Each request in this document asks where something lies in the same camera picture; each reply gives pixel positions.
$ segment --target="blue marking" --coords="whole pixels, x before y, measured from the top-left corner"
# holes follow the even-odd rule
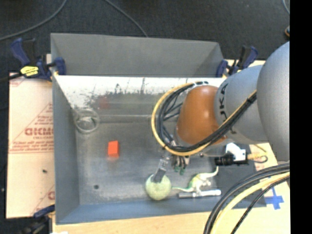
[[[266,204],[273,204],[274,210],[279,210],[281,207],[279,206],[280,203],[284,203],[282,196],[277,196],[275,192],[275,188],[272,188],[273,196],[264,197]]]

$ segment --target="black cable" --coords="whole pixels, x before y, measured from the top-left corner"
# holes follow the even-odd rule
[[[54,12],[51,16],[49,16],[47,19],[35,24],[34,26],[31,26],[27,29],[24,29],[24,30],[21,30],[19,32],[16,32],[16,33],[13,33],[13,34],[10,34],[10,35],[7,35],[7,36],[4,36],[4,37],[1,37],[0,38],[0,41],[2,40],[6,40],[6,39],[9,39],[9,38],[12,38],[12,37],[16,37],[18,35],[21,35],[21,34],[24,34],[26,32],[29,32],[35,28],[38,28],[40,26],[42,26],[43,24],[47,23],[48,21],[50,21],[51,19],[53,19],[61,10],[62,8],[64,7],[64,5],[66,4],[67,0],[64,0],[63,3],[61,4],[61,6],[56,10],[56,12]]]
[[[198,82],[196,85],[202,85],[203,82]],[[189,147],[183,147],[183,146],[174,146],[171,143],[168,143],[164,139],[164,134],[163,134],[163,122],[166,117],[166,112],[168,111],[167,108],[169,107],[170,103],[172,101],[176,101],[177,97],[183,93],[185,90],[193,87],[195,84],[191,84],[185,87],[182,87],[176,91],[174,91],[168,98],[164,101],[162,104],[159,113],[158,113],[158,119],[157,119],[157,132],[160,137],[160,139],[172,150],[177,151],[177,152],[189,152],[192,151],[199,146],[203,146],[207,143],[210,143],[212,145],[216,141],[218,141],[222,136],[224,136],[231,128],[232,126],[240,119],[240,117],[243,115],[243,113],[251,106],[255,101],[256,101],[256,93],[252,94],[243,105],[241,105],[236,113],[231,117],[228,118],[228,121],[224,123],[218,130],[216,130],[214,133],[209,135],[207,138],[204,140],[200,141],[199,143],[189,146]]]
[[[263,178],[267,178],[270,176],[286,173],[286,172],[289,172],[289,170],[290,170],[290,164],[289,163],[280,164],[280,165],[272,166],[272,167],[257,171],[255,173],[249,175],[249,176],[246,176],[245,178],[243,178],[239,182],[237,182],[233,187],[231,187],[226,192],[225,195],[223,195],[223,197],[218,201],[218,203],[215,205],[215,207],[211,211],[209,218],[207,220],[205,229],[204,229],[204,234],[210,233],[210,231],[214,225],[214,222],[215,222],[219,212],[221,211],[223,205],[237,191],[239,191],[242,188],[247,189],[248,187],[252,186],[254,182],[259,181]]]
[[[1,170],[0,170],[0,175],[4,172],[4,170],[5,170],[6,166],[7,166],[7,164],[8,164],[8,163],[5,163],[4,166],[1,168]]]
[[[274,183],[272,183],[271,185],[269,185],[266,189],[264,189],[261,193],[259,193],[259,195],[251,202],[251,204],[249,205],[249,207],[246,209],[246,211],[244,212],[243,216],[240,218],[240,220],[238,221],[238,223],[235,225],[235,227],[233,228],[231,234],[234,234],[237,229],[239,228],[239,226],[242,224],[242,222],[245,220],[245,218],[247,217],[247,215],[249,214],[249,212],[252,210],[252,208],[254,207],[254,205],[260,200],[260,198],[266,193],[268,192],[272,187],[281,184],[283,182],[285,182],[286,180],[288,180],[290,178],[290,176],[287,176],[285,178],[280,179],[279,181],[276,181]]]
[[[12,79],[21,77],[22,75],[23,75],[23,74],[18,73],[18,74],[14,74],[14,75],[11,75],[11,76],[3,77],[3,78],[0,79],[0,83],[8,82],[9,80],[12,80]]]
[[[115,4],[113,4],[109,0],[104,0],[104,1],[107,2],[113,8],[115,8],[116,10],[118,10],[121,14],[123,14],[125,17],[127,17],[130,21],[132,21],[140,29],[140,31],[144,34],[144,36],[148,37],[148,35],[145,33],[145,31],[142,29],[142,27],[131,16],[129,16],[125,11],[123,11],[122,9],[117,7]]]

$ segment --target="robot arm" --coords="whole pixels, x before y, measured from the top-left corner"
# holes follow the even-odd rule
[[[152,114],[152,130],[162,148],[173,155],[188,157],[199,152],[209,155],[213,147],[230,142],[269,142],[277,160],[288,161],[289,47],[287,42],[263,66],[235,73],[219,88],[204,82],[187,83],[165,93]],[[177,107],[177,97],[186,91],[171,135],[163,123]],[[149,184],[161,184],[168,154],[161,161]]]

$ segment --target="yellow cable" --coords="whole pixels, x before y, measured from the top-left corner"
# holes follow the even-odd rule
[[[170,149],[159,137],[158,133],[157,133],[157,130],[156,130],[156,127],[155,127],[155,118],[156,118],[156,112],[158,110],[158,108],[160,107],[161,103],[165,100],[165,98],[170,95],[171,93],[173,93],[175,90],[178,90],[180,88],[183,88],[183,87],[186,87],[186,86],[189,86],[189,85],[192,85],[194,83],[192,82],[189,82],[189,83],[185,83],[185,84],[182,84],[182,85],[179,85],[175,88],[172,88],[170,89],[169,91],[167,91],[159,100],[158,102],[156,103],[155,107],[154,107],[154,110],[153,110],[153,113],[152,113],[152,119],[151,119],[151,125],[152,125],[152,131],[153,131],[153,134],[156,138],[156,140],[158,141],[158,143],[163,147],[165,148],[168,152],[174,154],[174,155],[178,155],[178,156],[190,156],[190,155],[193,155],[193,154],[196,154],[200,151],[202,151],[204,148],[206,148],[207,146],[209,146],[211,144],[211,141],[202,145],[202,146],[199,146],[198,148],[194,149],[194,150],[191,150],[191,151],[188,151],[188,152],[178,152],[178,151],[175,151],[175,150],[172,150]],[[257,91],[254,90],[252,92],[252,94],[249,96],[252,97]],[[227,123],[232,117],[233,115],[239,110],[239,108],[246,102],[247,100],[245,100],[220,126],[219,128],[221,128],[225,123]]]
[[[254,160],[254,159],[257,159],[257,158],[264,157],[264,156],[265,156],[265,155],[263,155],[263,154],[258,154],[258,153],[248,154],[248,155],[247,155],[247,159]]]
[[[217,216],[215,222],[214,222],[214,226],[212,227],[212,230],[210,232],[210,234],[216,234],[216,230],[221,222],[221,220],[224,218],[224,216],[226,215],[226,213],[228,213],[237,203],[239,203],[242,199],[244,199],[245,197],[247,197],[248,195],[254,193],[255,191],[268,186],[269,184],[272,184],[276,181],[279,181],[287,176],[290,175],[290,172],[281,174],[281,175],[275,175],[271,178],[268,178],[262,182],[259,182],[258,184],[246,189],[245,191],[243,191],[242,193],[240,193],[239,195],[237,195],[235,198],[233,198],[229,204],[222,210],[222,212]]]

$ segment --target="cable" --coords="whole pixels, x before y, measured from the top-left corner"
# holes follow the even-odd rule
[[[0,170],[0,175],[4,172],[6,166],[7,166],[7,163],[5,163],[4,166],[1,168],[1,170]]]
[[[223,195],[223,197],[219,200],[219,202],[215,205],[215,207],[211,211],[209,218],[207,220],[205,229],[204,229],[204,234],[210,233],[210,231],[214,225],[214,222],[215,222],[219,212],[222,209],[222,206],[237,191],[239,191],[241,189],[248,188],[248,186],[250,186],[254,182],[258,182],[261,179],[264,179],[264,178],[267,178],[270,176],[274,176],[274,175],[280,175],[282,173],[289,172],[289,170],[290,170],[290,164],[289,163],[280,164],[280,165],[272,166],[269,168],[264,168],[264,169],[257,171],[251,175],[246,176],[245,178],[243,178],[242,180],[237,182],[234,186],[232,186],[226,192],[226,194]]]
[[[118,10],[121,14],[123,14],[125,17],[127,17],[130,21],[132,21],[140,29],[140,31],[144,34],[144,36],[148,38],[148,35],[145,33],[145,31],[142,29],[142,27],[131,16],[129,16],[125,11],[123,11],[122,9],[117,7],[111,1],[109,1],[109,0],[104,0],[104,1],[107,2],[113,8],[115,8],[116,10]]]
[[[221,220],[224,218],[224,216],[237,204],[239,203],[242,199],[244,199],[245,197],[249,196],[250,194],[254,193],[257,190],[260,190],[261,188],[263,188],[264,186],[270,185],[271,183],[277,182],[283,178],[286,178],[289,176],[289,172],[285,173],[285,174],[281,174],[281,175],[276,175],[274,177],[268,178],[265,181],[262,181],[246,190],[244,190],[243,192],[241,192],[238,196],[236,196],[234,199],[232,199],[232,201],[230,201],[227,206],[222,210],[222,212],[220,213],[220,215],[217,217],[217,219],[215,220],[214,226],[211,230],[211,234],[216,234],[216,230],[221,222]]]
[[[23,74],[18,73],[18,74],[14,74],[14,75],[11,75],[11,76],[6,76],[6,77],[3,77],[3,78],[0,78],[0,83],[6,82],[6,81],[9,81],[9,80],[18,78],[18,77],[21,77],[22,75],[23,75]]]
[[[285,9],[286,9],[286,11],[287,11],[287,13],[288,13],[288,15],[290,15],[291,13],[290,13],[288,7],[286,6],[285,0],[282,0],[282,4],[284,5],[284,7],[285,7]]]
[[[290,178],[290,176],[287,176],[277,182],[272,183],[271,185],[269,185],[266,189],[264,189],[261,193],[259,193],[259,195],[251,202],[251,204],[249,205],[249,207],[246,209],[246,211],[244,212],[243,216],[240,218],[240,220],[238,221],[238,223],[235,225],[235,227],[233,228],[231,234],[234,234],[238,227],[242,224],[242,222],[244,221],[244,219],[247,217],[248,213],[252,210],[252,208],[254,207],[254,205],[260,200],[260,198],[266,193],[268,192],[272,187],[281,184],[283,182],[285,182],[286,180],[288,180]]]
[[[170,143],[165,143],[162,137],[162,123],[164,119],[164,112],[166,112],[167,107],[169,106],[170,102],[176,98],[177,95],[182,93],[183,91],[187,90],[188,88],[193,87],[194,85],[202,85],[203,82],[196,82],[196,83],[185,83],[180,86],[177,86],[168,92],[166,92],[156,103],[151,119],[152,131],[154,137],[158,141],[158,143],[166,149],[168,152],[178,155],[178,156],[190,156],[196,154],[206,148],[207,146],[215,143],[219,140],[224,134],[237,122],[237,120],[241,117],[241,115],[247,110],[247,108],[256,100],[256,90],[220,125],[220,127],[212,133],[210,136],[202,140],[201,142],[192,145],[190,147],[177,147],[172,146]],[[162,105],[159,110],[158,115],[158,125],[156,130],[156,112],[160,107],[161,103],[168,97],[166,102]]]
[[[16,32],[16,33],[13,33],[13,34],[10,34],[10,35],[7,35],[7,36],[4,36],[4,37],[1,37],[0,38],[0,41],[2,40],[6,40],[6,39],[9,39],[9,38],[12,38],[12,37],[15,37],[15,36],[18,36],[18,35],[21,35],[21,34],[24,34],[26,32],[29,32],[35,28],[38,28],[40,27],[41,25],[47,23],[48,21],[50,21],[51,19],[53,19],[61,10],[62,8],[64,7],[64,5],[66,4],[67,0],[64,0],[63,3],[61,4],[61,6],[57,9],[57,11],[55,13],[53,13],[51,16],[49,16],[47,19],[41,21],[40,23],[37,23],[35,24],[34,26],[31,26],[27,29],[24,29],[24,30],[21,30],[19,32]]]

